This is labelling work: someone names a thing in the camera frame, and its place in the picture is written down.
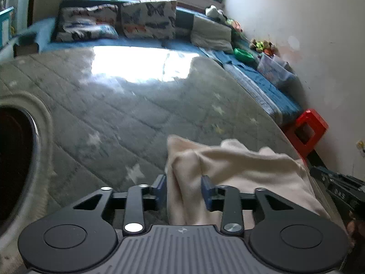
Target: plastic storage box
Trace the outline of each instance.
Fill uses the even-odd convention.
[[[264,53],[262,53],[257,71],[279,89],[286,87],[291,80],[296,78],[295,74],[284,69]]]

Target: red stool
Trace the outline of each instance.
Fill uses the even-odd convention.
[[[310,137],[307,137],[307,139],[300,139],[298,137],[298,129],[303,129],[306,124],[312,129],[314,133]],[[307,155],[314,149],[318,141],[322,138],[327,129],[328,124],[318,114],[318,112],[314,109],[308,109],[297,118],[294,124],[288,126],[284,130],[284,133],[294,148],[298,151],[300,156],[302,158],[306,158]]]

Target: stuffed toy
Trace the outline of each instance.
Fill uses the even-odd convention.
[[[239,33],[243,32],[240,23],[235,20],[227,19],[226,24],[232,26],[232,28]]]
[[[217,9],[214,5],[210,6],[209,8],[206,8],[206,16],[209,18],[212,18],[214,21],[225,23],[227,20],[227,17],[224,15],[223,10]]]
[[[266,40],[256,41],[256,39],[252,39],[250,49],[257,51],[258,53],[265,53],[267,56],[278,54],[278,50],[275,45]]]

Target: metal screw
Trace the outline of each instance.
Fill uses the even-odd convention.
[[[124,226],[124,229],[126,231],[136,233],[143,229],[143,226],[137,222],[131,222],[130,224],[127,224]]]
[[[237,223],[226,224],[223,227],[227,232],[235,233],[242,230],[242,227]]]

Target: blue bedsheet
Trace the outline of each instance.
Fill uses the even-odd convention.
[[[118,39],[97,39],[89,41],[77,42],[51,42],[48,43],[42,52],[61,50],[66,48],[83,48],[93,46],[136,46],[136,47],[152,47],[162,48],[161,41],[155,39],[128,39],[125,36],[120,36]]]
[[[190,53],[197,53],[200,56],[206,56],[206,54],[199,47],[183,39],[163,40],[162,47],[171,50],[180,50],[180,51],[187,51]]]
[[[269,97],[273,103],[279,108],[282,113],[282,125],[294,121],[303,109],[289,96],[282,93],[275,86],[273,86],[265,77],[263,77],[255,69],[246,66],[242,62],[238,61],[234,55],[225,54],[223,51],[213,51],[214,55],[223,64],[233,64],[251,80],[253,80],[259,88]]]

